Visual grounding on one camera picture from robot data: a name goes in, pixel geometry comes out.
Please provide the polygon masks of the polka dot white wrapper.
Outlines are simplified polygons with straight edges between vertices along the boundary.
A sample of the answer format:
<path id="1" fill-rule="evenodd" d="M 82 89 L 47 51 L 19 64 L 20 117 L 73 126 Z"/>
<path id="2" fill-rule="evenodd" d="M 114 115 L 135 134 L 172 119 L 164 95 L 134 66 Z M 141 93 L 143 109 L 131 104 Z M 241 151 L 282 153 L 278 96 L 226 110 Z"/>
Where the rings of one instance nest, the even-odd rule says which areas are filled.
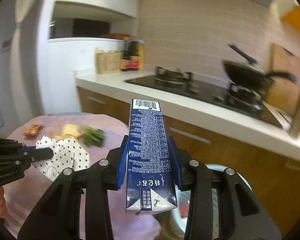
<path id="1" fill-rule="evenodd" d="M 56 140 L 43 136 L 36 142 L 36 149 L 47 147 L 53 150 L 53 157 L 34 162 L 32 165 L 51 181 L 54 181 L 65 168 L 79 171 L 90 167 L 89 153 L 73 137 Z"/>

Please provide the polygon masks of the green leafy vegetable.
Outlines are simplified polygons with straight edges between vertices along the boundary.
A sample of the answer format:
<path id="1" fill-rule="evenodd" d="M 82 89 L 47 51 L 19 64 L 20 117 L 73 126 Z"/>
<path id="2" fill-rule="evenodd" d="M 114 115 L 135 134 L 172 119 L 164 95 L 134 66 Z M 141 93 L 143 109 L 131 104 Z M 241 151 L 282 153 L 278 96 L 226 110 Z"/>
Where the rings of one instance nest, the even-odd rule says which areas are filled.
<path id="1" fill-rule="evenodd" d="M 94 129 L 87 125 L 82 127 L 82 140 L 88 147 L 102 147 L 104 139 L 104 131 L 101 129 Z"/>

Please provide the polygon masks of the blue milk carton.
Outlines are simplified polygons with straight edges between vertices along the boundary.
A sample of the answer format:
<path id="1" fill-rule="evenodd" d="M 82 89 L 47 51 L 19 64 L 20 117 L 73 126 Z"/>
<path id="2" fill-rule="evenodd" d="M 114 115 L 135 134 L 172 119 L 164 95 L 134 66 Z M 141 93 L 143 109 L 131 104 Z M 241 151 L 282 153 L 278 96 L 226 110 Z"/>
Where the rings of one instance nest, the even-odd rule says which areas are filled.
<path id="1" fill-rule="evenodd" d="M 126 162 L 126 211 L 152 215 L 177 206 L 160 103 L 132 99 Z"/>

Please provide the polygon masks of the light blue perforated trash basket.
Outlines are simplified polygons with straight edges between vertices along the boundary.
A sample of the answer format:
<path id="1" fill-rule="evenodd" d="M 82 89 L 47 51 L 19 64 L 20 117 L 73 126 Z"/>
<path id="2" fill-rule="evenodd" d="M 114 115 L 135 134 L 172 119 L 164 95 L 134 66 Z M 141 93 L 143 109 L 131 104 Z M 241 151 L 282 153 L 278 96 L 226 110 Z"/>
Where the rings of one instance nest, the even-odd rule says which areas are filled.
<path id="1" fill-rule="evenodd" d="M 166 239 L 255 239 L 250 185 L 232 168 L 196 162 L 173 168 L 178 207 L 158 216 Z"/>

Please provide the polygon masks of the wooden kitchen cabinet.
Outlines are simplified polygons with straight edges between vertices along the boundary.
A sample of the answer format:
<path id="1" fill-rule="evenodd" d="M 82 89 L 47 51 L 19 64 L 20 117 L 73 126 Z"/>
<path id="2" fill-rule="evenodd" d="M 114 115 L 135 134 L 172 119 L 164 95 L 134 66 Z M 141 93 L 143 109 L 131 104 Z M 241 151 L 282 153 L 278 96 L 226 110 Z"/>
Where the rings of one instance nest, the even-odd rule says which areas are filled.
<path id="1" fill-rule="evenodd" d="M 124 123 L 132 99 L 158 101 L 165 131 L 177 146 L 204 164 L 240 173 L 283 235 L 300 217 L 300 137 L 222 107 L 131 84 L 94 84 L 77 91 L 83 111 Z"/>

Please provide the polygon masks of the small brown snack wrapper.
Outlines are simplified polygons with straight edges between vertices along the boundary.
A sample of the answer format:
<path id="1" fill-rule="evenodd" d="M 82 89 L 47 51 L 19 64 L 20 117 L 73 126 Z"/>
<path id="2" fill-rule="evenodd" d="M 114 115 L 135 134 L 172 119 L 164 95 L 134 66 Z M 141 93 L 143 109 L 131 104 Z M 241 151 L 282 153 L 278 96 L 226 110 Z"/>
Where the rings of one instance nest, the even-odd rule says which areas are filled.
<path id="1" fill-rule="evenodd" d="M 43 127 L 43 125 L 32 125 L 28 129 L 23 131 L 23 135 L 26 137 L 36 137 Z"/>

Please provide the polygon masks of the yellow fruit peel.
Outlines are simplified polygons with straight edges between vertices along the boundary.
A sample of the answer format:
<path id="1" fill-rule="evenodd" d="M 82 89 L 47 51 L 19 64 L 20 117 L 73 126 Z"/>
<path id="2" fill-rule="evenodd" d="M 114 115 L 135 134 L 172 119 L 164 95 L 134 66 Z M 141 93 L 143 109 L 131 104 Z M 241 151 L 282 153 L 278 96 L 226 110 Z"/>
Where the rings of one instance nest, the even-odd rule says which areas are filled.
<path id="1" fill-rule="evenodd" d="M 62 131 L 59 134 L 51 134 L 51 137 L 56 140 L 63 140 L 67 138 L 79 139 L 82 136 L 81 128 L 75 124 L 65 124 L 63 125 Z"/>

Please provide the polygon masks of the black gas stove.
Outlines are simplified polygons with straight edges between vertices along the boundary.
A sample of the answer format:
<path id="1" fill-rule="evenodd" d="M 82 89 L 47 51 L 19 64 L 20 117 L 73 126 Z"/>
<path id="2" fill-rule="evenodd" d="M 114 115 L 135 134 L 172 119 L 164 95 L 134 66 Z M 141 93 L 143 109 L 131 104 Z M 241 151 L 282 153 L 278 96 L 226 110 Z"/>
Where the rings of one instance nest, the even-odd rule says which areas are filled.
<path id="1" fill-rule="evenodd" d="M 172 71 L 159 66 L 155 68 L 154 75 L 136 77 L 125 82 L 207 102 L 283 128 L 257 95 L 234 84 L 223 88 L 195 80 L 192 72 Z"/>

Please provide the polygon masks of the woven beige basket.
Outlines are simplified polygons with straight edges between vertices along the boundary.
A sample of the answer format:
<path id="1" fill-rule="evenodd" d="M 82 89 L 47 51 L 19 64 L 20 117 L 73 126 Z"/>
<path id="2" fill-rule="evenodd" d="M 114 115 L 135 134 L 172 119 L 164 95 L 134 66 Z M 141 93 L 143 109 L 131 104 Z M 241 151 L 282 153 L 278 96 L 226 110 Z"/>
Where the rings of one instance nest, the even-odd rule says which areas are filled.
<path id="1" fill-rule="evenodd" d="M 99 75 L 117 73 L 121 69 L 123 53 L 117 50 L 104 51 L 96 47 L 95 68 Z"/>

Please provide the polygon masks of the dark soy sauce bottle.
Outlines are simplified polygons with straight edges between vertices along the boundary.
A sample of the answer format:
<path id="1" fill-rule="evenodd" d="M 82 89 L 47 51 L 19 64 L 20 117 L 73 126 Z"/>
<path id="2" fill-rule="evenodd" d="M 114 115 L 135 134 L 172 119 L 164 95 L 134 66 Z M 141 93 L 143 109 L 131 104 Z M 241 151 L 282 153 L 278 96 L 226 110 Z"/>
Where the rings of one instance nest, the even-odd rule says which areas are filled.
<path id="1" fill-rule="evenodd" d="M 130 56 L 129 51 L 129 38 L 125 37 L 124 39 L 124 49 L 122 54 L 121 61 L 121 70 L 129 71 L 129 70 L 137 70 L 138 69 L 138 61 L 133 61 Z"/>

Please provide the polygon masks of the yellow label sauce bottle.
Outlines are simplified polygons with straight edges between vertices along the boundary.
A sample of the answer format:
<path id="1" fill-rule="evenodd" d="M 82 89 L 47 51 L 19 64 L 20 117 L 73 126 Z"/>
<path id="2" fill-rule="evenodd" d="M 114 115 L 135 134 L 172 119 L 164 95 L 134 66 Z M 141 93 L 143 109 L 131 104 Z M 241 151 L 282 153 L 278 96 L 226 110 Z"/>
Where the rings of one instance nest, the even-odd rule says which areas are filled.
<path id="1" fill-rule="evenodd" d="M 137 40 L 139 54 L 139 70 L 142 70 L 144 66 L 144 44 L 144 41 Z"/>

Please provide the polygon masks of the black wok pan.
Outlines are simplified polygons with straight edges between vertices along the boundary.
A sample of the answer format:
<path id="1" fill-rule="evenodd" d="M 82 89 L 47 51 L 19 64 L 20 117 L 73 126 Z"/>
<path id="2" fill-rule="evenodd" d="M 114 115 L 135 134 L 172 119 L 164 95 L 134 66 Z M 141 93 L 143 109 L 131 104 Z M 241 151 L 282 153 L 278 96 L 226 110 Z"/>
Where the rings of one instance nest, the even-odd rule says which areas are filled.
<path id="1" fill-rule="evenodd" d="M 298 78 L 289 72 L 264 72 L 257 65 L 258 61 L 240 50 L 235 44 L 228 44 L 233 51 L 247 60 L 248 64 L 240 62 L 223 60 L 224 70 L 228 78 L 236 85 L 245 87 L 254 91 L 268 90 L 273 85 L 273 78 L 279 77 L 297 83 Z"/>

